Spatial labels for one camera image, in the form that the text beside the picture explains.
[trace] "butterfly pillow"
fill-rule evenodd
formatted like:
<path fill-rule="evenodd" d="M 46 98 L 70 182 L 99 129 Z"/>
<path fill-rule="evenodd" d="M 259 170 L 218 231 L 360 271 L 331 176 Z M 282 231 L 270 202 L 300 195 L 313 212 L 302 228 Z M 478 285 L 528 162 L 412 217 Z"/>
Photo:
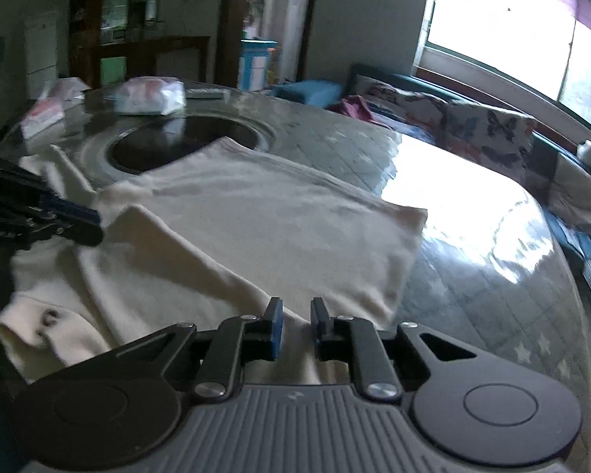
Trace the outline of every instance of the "butterfly pillow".
<path fill-rule="evenodd" d="M 426 93 L 402 91 L 373 78 L 359 77 L 355 92 L 363 97 L 374 112 L 391 113 L 399 121 L 418 126 L 434 137 L 442 135 L 447 103 Z"/>
<path fill-rule="evenodd" d="M 536 120 L 511 110 L 464 101 L 447 106 L 448 151 L 521 183 Z"/>

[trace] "circular cap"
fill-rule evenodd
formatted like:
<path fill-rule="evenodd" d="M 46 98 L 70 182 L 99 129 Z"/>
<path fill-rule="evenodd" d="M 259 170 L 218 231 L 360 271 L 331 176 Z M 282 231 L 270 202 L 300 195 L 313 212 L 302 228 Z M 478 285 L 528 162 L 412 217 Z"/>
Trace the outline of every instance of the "circular cap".
<path fill-rule="evenodd" d="M 580 429 L 578 400 L 534 371 L 481 357 L 434 361 L 430 371 L 414 395 L 411 417 L 439 449 L 466 462 L 541 464 L 565 453 Z"/>
<path fill-rule="evenodd" d="M 129 370 L 32 384 L 14 401 L 17 439 L 31 457 L 68 471 L 111 469 L 147 455 L 176 427 L 180 401 L 162 378 Z"/>
<path fill-rule="evenodd" d="M 388 382 L 375 382 L 366 388 L 366 393 L 372 399 L 389 400 L 398 394 L 398 389 Z"/>
<path fill-rule="evenodd" d="M 218 382 L 202 382 L 195 386 L 195 393 L 205 399 L 215 399 L 225 395 L 225 386 Z"/>
<path fill-rule="evenodd" d="M 107 384 L 76 385 L 57 397 L 55 413 L 76 426 L 104 425 L 127 408 L 126 394 Z"/>
<path fill-rule="evenodd" d="M 504 427 L 527 422 L 538 409 L 530 393 L 507 384 L 489 384 L 469 391 L 464 406 L 479 421 Z"/>

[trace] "doorway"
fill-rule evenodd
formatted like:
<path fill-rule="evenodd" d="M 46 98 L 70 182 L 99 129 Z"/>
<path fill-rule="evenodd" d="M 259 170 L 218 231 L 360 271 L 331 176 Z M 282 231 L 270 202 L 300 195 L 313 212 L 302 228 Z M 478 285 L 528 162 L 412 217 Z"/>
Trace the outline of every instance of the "doorway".
<path fill-rule="evenodd" d="M 222 0 L 215 82 L 261 91 L 300 80 L 315 0 Z"/>

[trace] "window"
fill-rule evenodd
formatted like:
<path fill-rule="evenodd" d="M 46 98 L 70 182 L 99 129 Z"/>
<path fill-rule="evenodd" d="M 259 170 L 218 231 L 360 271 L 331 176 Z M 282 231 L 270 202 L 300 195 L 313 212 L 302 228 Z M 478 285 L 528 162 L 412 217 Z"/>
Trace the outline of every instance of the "window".
<path fill-rule="evenodd" d="M 591 30 L 577 23 L 560 102 L 591 123 Z"/>
<path fill-rule="evenodd" d="M 591 128 L 590 0 L 435 0 L 429 43 L 523 83 Z"/>

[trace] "wooden door frame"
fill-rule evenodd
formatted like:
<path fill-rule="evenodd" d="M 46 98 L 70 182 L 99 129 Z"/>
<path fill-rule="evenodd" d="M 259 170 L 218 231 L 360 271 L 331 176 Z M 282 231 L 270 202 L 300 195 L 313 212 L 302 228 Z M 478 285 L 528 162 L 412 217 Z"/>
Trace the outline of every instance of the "wooden door frame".
<path fill-rule="evenodd" d="M 214 82 L 218 85 L 232 88 L 238 86 L 241 33 L 243 31 L 246 4 L 247 0 L 221 0 L 214 74 Z M 309 0 L 304 18 L 297 80 L 303 79 L 306 70 L 306 55 L 309 48 L 314 7 L 315 0 Z"/>

